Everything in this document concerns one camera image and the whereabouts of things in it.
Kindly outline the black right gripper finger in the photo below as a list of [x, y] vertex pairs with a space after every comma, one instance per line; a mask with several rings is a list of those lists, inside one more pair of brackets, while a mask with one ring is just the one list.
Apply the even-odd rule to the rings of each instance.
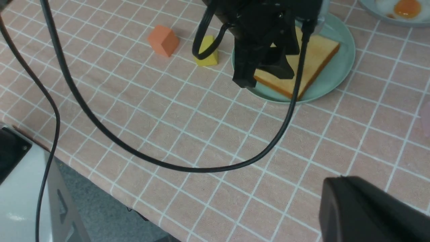
[[324, 179], [324, 242], [428, 242], [430, 219], [358, 176]]

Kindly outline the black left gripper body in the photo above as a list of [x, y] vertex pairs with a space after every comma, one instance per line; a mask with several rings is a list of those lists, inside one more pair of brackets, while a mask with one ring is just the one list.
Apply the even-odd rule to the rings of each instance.
[[280, 32], [295, 21], [318, 19], [324, 14], [322, 0], [205, 0], [202, 33], [216, 17], [235, 40], [261, 44], [271, 31]]

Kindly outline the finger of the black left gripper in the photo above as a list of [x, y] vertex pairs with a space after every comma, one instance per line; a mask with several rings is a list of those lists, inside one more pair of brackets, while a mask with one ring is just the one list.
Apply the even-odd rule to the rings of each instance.
[[273, 64], [271, 45], [273, 34], [266, 32], [262, 35], [233, 33], [234, 36], [234, 73], [233, 82], [241, 88], [254, 88], [257, 84], [254, 78], [255, 70]]
[[294, 71], [288, 63], [286, 56], [298, 55], [300, 47], [297, 40], [295, 20], [287, 22], [272, 41], [271, 46], [261, 60], [261, 70], [266, 71], [279, 79], [292, 79]]

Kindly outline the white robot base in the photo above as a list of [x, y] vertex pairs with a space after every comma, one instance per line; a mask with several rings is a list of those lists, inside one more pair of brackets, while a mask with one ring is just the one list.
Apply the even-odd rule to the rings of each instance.
[[50, 153], [1, 123], [0, 237], [2, 242], [89, 242], [89, 234], [55, 162], [36, 210]]

